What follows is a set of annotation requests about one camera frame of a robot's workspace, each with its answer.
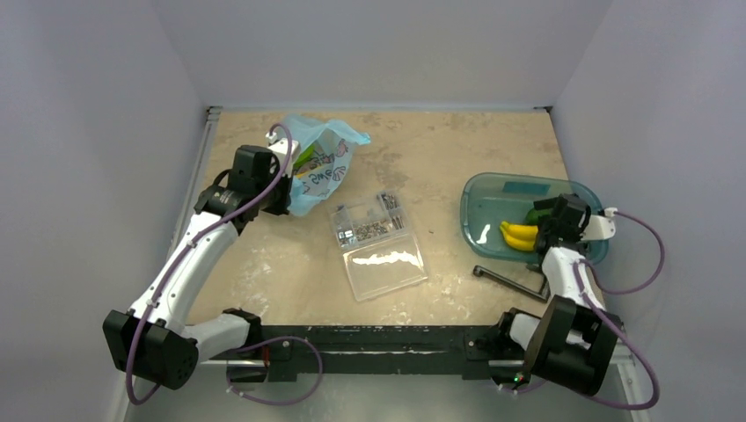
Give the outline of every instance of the teal plastic bin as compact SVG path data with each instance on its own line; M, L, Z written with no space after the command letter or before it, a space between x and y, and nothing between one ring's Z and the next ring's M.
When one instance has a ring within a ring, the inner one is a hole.
M515 174L478 174L466 183L461 196L461 230L464 238L482 257L536 264L536 253L516 251L505 243L500 223L523 223L535 200L554 198L562 193L576 193L590 205L594 213L603 209L596 194L577 182ZM588 259L598 263L606 257L609 242L588 242L587 248Z

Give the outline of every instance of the yellow banana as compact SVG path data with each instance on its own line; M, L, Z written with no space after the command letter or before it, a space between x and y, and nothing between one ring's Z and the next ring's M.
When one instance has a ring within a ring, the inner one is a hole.
M502 237L505 239L505 243L508 244L508 246L510 246L511 248L518 251L533 252L533 240L521 240L511 236L510 233L508 233L508 230L502 224L500 225L500 232L502 232Z
M522 224L510 224L509 222L502 222L500 227L505 227L505 230L518 240L525 241L536 241L536 235L538 233L538 226L524 226Z

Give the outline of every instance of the table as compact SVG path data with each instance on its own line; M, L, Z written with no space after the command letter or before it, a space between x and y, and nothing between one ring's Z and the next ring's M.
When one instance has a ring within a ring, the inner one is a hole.
M264 145L283 113L220 116L204 186L230 168L243 144ZM396 189L413 220L429 278L366 302L347 280L325 203L302 218L266 213L223 255L197 297L190 324L240 307L263 324L495 324L517 307L542 315L545 305L472 276L483 265L536 289L540 275L523 264L478 257L459 227L467 180L484 171L567 178L547 113L304 113L342 119L371 144L353 157L341 187L326 203Z

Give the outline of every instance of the plastic bag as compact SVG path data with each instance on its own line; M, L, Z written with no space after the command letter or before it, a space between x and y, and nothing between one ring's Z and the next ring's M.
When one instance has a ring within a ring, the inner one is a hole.
M370 143L370 136L356 132L342 120L324 123L290 114L282 123L301 149L293 169L288 211L303 216L339 187L355 148Z

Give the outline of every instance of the plastic container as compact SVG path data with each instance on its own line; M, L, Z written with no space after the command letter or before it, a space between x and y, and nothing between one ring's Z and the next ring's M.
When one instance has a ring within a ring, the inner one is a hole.
M395 192L339 204L332 208L331 217L357 301L428 277L411 221Z
M500 223L521 223L535 200L554 198L561 193L576 193L588 202L593 212L602 209L598 197L577 182L515 174L478 174L466 182L461 196L461 231L466 242L482 257L536 264L536 253L516 251L505 243ZM587 243L591 262L600 262L608 250L608 241Z

